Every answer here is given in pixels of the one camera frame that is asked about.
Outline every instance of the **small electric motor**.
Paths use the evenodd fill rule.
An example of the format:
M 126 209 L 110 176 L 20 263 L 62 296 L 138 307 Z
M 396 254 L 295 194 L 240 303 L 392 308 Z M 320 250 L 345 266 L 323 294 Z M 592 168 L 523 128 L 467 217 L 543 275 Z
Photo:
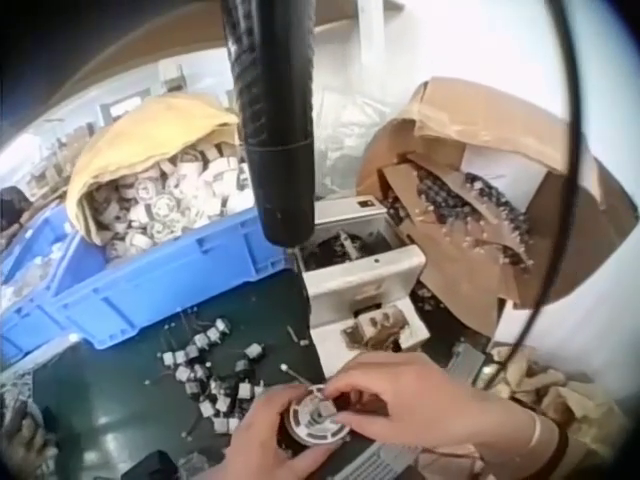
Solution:
M 308 447 L 336 442 L 349 433 L 347 426 L 333 421 L 338 410 L 323 390 L 324 385 L 309 387 L 309 395 L 293 403 L 284 417 L 291 436 Z

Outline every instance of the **hand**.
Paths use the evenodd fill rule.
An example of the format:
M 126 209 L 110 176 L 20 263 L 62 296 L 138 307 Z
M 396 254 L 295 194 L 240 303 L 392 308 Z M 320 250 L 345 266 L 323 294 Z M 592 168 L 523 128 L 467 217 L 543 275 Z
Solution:
M 493 435 L 501 434 L 505 415 L 517 407 L 457 383 L 422 353 L 372 352 L 357 356 L 325 388 L 329 398 L 345 393 L 352 398 L 354 393 L 378 398 L 386 404 L 387 414 L 345 411 L 335 421 L 380 442 L 423 448 L 488 442 Z M 524 421 L 532 432 L 531 416 L 523 412 L 517 407 L 518 421 Z
M 3 416 L 9 415 L 0 432 L 0 455 L 16 478 L 33 478 L 55 447 L 47 441 L 44 428 L 28 413 L 27 402 L 19 401 L 11 410 L 2 404 L 0 410 L 0 426 Z
M 303 385 L 280 385 L 258 397 L 231 437 L 224 462 L 208 478 L 298 480 L 316 470 L 338 444 L 309 448 L 289 459 L 276 443 L 280 415 L 306 391 Z

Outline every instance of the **dark green workbench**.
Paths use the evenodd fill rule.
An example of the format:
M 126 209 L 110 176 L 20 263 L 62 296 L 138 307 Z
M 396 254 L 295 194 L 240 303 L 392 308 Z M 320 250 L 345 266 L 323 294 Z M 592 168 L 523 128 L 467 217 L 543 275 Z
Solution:
M 198 314 L 205 322 L 224 316 L 232 324 L 232 334 L 210 355 L 216 374 L 231 373 L 242 350 L 259 342 L 267 356 L 258 365 L 257 378 L 267 385 L 291 381 L 279 370 L 281 363 L 312 381 L 323 381 L 313 345 L 298 346 L 286 329 L 289 325 L 300 338 L 309 338 L 306 302 L 292 272 L 211 299 L 199 306 Z M 446 364 L 451 346 L 464 331 L 448 316 L 425 320 L 432 334 L 426 348 Z M 179 318 L 170 318 L 108 350 L 75 345 L 35 372 L 35 401 L 59 439 L 58 478 L 119 478 L 153 450 L 164 450 L 177 462 L 196 450 L 215 457 L 227 445 L 228 437 L 215 435 L 206 420 L 191 441 L 182 438 L 181 432 L 199 414 L 197 405 L 171 376 L 154 380 L 163 371 L 157 358 L 162 332 L 171 324 L 171 337 L 185 345 L 186 327 Z M 154 381 L 145 385 L 146 380 Z

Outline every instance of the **black cable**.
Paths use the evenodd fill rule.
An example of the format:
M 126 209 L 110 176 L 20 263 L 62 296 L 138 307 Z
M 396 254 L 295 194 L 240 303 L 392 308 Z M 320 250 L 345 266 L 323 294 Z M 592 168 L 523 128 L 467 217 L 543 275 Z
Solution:
M 565 76 L 568 90 L 569 105 L 569 124 L 567 130 L 568 138 L 568 171 L 562 187 L 560 215 L 556 238 L 551 251 L 551 258 L 547 266 L 547 271 L 538 293 L 538 298 L 534 304 L 533 311 L 527 319 L 518 338 L 513 343 L 511 351 L 505 358 L 504 362 L 491 376 L 486 384 L 490 388 L 497 380 L 498 376 L 505 370 L 506 366 L 514 356 L 518 353 L 529 332 L 533 328 L 542 308 L 544 307 L 551 289 L 555 283 L 556 277 L 562 267 L 569 238 L 571 237 L 571 229 L 573 227 L 574 202 L 578 195 L 578 174 L 580 172 L 580 153 L 582 150 L 582 106 L 580 98 L 580 81 L 578 78 L 578 62 L 573 40 L 571 38 L 571 28 L 567 18 L 567 11 L 563 0 L 547 0 L 549 15 L 555 28 L 558 38 L 558 45 L 564 63 Z

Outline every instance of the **white machine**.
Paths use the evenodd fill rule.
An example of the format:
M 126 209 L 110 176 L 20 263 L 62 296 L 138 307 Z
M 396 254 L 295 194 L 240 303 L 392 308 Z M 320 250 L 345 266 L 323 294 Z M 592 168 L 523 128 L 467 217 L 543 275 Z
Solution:
M 362 239 L 367 252 L 358 251 L 349 235 Z M 348 260 L 324 268 L 309 266 L 305 252 L 331 238 L 343 240 L 339 248 Z M 397 234 L 386 208 L 374 197 L 317 202 L 315 233 L 296 250 L 296 257 L 311 305 L 311 337 L 327 377 L 359 353 L 347 345 L 349 331 L 357 330 L 366 340 L 384 326 L 385 318 L 400 317 L 402 350 L 418 348 L 429 338 L 409 298 L 425 256 Z

